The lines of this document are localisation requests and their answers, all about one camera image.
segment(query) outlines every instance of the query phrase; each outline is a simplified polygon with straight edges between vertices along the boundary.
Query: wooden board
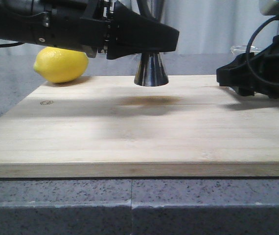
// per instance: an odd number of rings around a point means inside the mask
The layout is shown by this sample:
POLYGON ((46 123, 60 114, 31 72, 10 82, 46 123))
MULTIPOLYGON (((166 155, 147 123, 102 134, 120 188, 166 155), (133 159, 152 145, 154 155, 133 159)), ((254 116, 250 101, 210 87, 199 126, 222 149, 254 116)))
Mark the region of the wooden board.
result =
POLYGON ((44 83, 0 118, 0 177, 279 176, 279 100, 215 76, 44 83))

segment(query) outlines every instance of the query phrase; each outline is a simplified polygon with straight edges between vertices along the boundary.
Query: yellow lemon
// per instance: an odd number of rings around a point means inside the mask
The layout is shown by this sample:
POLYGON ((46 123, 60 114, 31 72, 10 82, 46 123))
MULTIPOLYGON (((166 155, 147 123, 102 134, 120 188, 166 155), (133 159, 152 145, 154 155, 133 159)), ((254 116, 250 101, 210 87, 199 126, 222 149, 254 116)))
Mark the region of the yellow lemon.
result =
POLYGON ((50 82, 63 83, 81 76, 88 63, 89 59, 83 52, 46 47, 38 53, 34 70, 50 82))

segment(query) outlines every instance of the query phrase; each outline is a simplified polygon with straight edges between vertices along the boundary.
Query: granite countertop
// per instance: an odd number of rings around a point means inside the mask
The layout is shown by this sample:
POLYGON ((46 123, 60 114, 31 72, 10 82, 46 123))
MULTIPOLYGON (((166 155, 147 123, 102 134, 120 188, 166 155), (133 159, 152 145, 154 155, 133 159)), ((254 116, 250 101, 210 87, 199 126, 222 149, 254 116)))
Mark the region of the granite countertop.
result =
MULTIPOLYGON (((44 80, 0 56, 0 116, 44 80)), ((164 55, 169 75, 215 74, 231 55, 164 55)), ((135 55, 84 75, 134 75, 135 55)), ((1 179, 0 235, 278 235, 279 178, 1 179)))

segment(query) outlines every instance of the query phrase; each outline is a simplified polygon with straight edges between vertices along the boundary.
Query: black mechanical part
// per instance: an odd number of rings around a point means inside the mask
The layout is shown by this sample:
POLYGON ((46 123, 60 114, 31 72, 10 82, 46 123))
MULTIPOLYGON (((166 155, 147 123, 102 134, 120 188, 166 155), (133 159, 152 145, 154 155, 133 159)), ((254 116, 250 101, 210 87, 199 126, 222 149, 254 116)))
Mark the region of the black mechanical part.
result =
POLYGON ((84 51, 92 58, 105 51, 107 59, 176 49, 177 30, 113 3, 0 0, 0 39, 84 51))
MULTIPOLYGON (((250 63, 254 71, 270 83, 279 84, 279 35, 273 43, 256 56, 250 53, 250 63)), ((232 87, 239 95, 248 96, 261 93, 270 98, 279 98, 279 85, 269 85, 257 80, 249 71, 245 53, 233 62, 217 69, 220 86, 232 87)))

